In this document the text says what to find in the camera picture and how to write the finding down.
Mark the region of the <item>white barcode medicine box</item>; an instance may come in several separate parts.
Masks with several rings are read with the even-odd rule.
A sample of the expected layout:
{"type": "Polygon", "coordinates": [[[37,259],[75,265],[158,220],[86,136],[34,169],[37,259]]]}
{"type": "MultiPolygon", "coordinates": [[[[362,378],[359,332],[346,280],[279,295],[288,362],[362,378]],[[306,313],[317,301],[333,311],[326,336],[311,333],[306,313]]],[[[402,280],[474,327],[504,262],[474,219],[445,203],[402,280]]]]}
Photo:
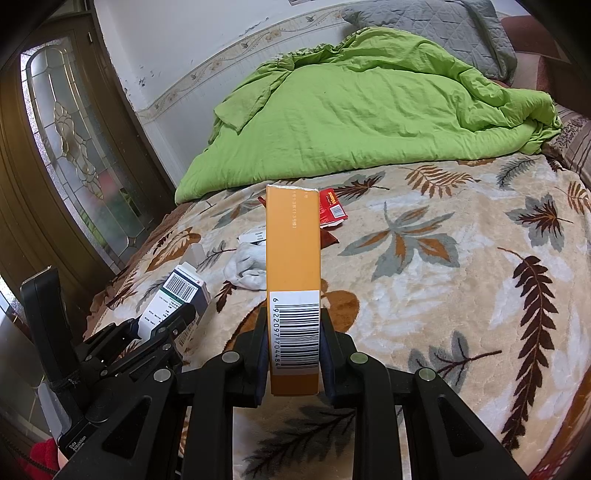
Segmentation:
{"type": "Polygon", "coordinates": [[[188,262],[178,264],[170,274],[152,285],[138,302],[139,344],[147,342],[164,320],[184,304],[195,309],[199,321],[211,303],[207,283],[188,262]]]}

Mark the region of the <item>white green sock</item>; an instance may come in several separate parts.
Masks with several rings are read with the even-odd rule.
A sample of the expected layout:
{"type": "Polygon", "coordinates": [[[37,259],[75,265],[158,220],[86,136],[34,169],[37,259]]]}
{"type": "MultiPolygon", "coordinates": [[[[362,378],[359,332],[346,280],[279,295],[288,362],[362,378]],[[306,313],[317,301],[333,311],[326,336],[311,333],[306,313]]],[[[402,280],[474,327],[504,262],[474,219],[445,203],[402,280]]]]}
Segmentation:
{"type": "Polygon", "coordinates": [[[238,288],[266,290],[266,246],[240,243],[225,265],[223,275],[238,288]]]}

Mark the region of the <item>red small carton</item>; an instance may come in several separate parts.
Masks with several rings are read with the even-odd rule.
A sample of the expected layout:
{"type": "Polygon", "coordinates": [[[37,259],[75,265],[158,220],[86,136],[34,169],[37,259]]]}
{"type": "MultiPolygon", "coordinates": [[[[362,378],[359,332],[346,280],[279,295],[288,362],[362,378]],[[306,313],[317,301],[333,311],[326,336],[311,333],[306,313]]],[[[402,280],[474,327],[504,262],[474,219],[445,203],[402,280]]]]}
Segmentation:
{"type": "Polygon", "coordinates": [[[320,226],[322,228],[338,226],[348,219],[334,189],[328,188],[318,192],[318,201],[320,201],[320,226]]]}

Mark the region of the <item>orange medicine box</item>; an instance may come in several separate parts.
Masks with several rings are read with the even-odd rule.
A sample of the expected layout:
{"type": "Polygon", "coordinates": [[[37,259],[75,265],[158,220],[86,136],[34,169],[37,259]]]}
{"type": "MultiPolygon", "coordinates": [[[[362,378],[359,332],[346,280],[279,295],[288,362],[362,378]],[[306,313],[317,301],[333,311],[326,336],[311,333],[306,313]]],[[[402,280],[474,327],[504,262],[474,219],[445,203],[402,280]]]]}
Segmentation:
{"type": "Polygon", "coordinates": [[[320,295],[318,191],[270,185],[266,188],[266,300],[273,395],[318,393],[320,295]]]}

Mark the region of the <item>red torn wrapper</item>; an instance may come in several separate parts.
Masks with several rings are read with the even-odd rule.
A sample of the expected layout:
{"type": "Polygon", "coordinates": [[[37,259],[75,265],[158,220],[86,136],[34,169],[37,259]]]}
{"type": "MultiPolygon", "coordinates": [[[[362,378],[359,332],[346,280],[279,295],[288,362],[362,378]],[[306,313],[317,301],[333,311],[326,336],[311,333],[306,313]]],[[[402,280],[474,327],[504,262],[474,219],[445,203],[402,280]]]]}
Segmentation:
{"type": "Polygon", "coordinates": [[[325,249],[329,246],[339,244],[339,239],[334,234],[335,227],[328,227],[321,229],[321,248],[325,249]]]}

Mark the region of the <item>white barcode tube box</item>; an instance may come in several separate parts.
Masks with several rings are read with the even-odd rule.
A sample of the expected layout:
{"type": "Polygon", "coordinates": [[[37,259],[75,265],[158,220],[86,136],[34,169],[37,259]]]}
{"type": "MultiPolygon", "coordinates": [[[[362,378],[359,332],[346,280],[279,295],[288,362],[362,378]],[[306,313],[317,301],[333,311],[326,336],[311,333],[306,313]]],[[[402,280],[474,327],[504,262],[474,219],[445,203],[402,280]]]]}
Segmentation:
{"type": "Polygon", "coordinates": [[[256,229],[238,236],[239,243],[257,244],[266,241],[266,229],[256,229]]]}

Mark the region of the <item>leaf pattern beige blanket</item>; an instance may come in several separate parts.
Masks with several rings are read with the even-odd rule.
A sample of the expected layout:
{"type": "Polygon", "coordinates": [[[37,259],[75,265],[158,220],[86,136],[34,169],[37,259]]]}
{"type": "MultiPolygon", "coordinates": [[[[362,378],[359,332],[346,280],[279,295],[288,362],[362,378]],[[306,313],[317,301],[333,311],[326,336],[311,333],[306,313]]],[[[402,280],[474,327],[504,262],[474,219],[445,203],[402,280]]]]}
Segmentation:
{"type": "MultiPolygon", "coordinates": [[[[543,156],[423,163],[298,181],[349,216],[322,249],[322,306],[387,366],[433,368],[531,479],[566,476],[590,435],[590,192],[543,156]]],[[[252,329],[266,294],[223,270],[264,225],[266,182],[176,208],[97,295],[87,335],[141,314],[200,245],[211,305],[177,341],[188,369],[252,329]]],[[[355,414],[322,394],[235,410],[235,479],[349,479],[355,414]]]]}

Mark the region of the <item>wooden glass panel door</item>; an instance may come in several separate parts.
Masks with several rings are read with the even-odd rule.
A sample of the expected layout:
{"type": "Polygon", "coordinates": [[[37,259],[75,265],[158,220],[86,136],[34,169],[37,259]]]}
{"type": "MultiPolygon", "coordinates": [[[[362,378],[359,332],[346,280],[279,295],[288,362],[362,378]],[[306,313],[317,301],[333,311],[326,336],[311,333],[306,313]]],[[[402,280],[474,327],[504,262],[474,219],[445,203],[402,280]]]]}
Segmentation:
{"type": "Polygon", "coordinates": [[[172,210],[173,187],[115,69],[95,11],[53,17],[1,70],[1,275],[49,267],[70,321],[172,210]]]}

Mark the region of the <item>green quilt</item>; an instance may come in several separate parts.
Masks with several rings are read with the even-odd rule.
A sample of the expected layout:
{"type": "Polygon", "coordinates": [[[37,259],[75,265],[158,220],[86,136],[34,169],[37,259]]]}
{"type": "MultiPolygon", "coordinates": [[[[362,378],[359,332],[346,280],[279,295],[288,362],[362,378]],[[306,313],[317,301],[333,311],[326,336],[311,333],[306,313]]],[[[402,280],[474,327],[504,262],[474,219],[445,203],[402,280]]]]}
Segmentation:
{"type": "Polygon", "coordinates": [[[385,27],[263,63],[213,114],[177,203],[266,180],[533,155],[562,128],[549,94],[503,87],[437,43],[385,27]]]}

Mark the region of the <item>striped brown pillow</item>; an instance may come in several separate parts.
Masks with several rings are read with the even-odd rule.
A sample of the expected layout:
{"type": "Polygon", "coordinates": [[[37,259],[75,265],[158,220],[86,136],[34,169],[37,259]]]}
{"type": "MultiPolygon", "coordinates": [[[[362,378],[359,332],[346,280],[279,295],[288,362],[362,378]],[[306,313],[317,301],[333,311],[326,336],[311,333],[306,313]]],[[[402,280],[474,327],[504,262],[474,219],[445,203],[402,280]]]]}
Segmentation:
{"type": "Polygon", "coordinates": [[[542,151],[564,168],[577,173],[585,187],[590,189],[591,120],[560,104],[556,109],[563,129],[543,144],[542,151]]]}

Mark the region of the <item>grey quilted pillow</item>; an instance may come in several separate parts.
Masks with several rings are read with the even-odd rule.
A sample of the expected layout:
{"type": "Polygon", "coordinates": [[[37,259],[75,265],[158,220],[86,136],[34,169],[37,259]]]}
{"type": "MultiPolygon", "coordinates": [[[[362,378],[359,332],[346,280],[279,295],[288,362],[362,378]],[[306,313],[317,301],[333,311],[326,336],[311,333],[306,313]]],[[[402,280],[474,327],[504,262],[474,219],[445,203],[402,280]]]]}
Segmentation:
{"type": "Polygon", "coordinates": [[[490,1],[362,1],[342,9],[358,29],[388,27],[425,37],[486,77],[512,84],[518,60],[490,1]]]}

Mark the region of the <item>brown wooden headboard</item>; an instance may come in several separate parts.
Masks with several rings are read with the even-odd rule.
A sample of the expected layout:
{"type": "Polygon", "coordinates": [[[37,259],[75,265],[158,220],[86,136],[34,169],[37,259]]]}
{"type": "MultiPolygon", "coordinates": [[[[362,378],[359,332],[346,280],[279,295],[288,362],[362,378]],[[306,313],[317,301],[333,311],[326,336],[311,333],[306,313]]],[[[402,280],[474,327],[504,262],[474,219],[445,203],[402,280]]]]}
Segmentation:
{"type": "Polygon", "coordinates": [[[533,16],[506,16],[501,24],[514,48],[517,68],[513,88],[549,93],[562,106],[572,103],[577,76],[550,32],[533,16]]]}

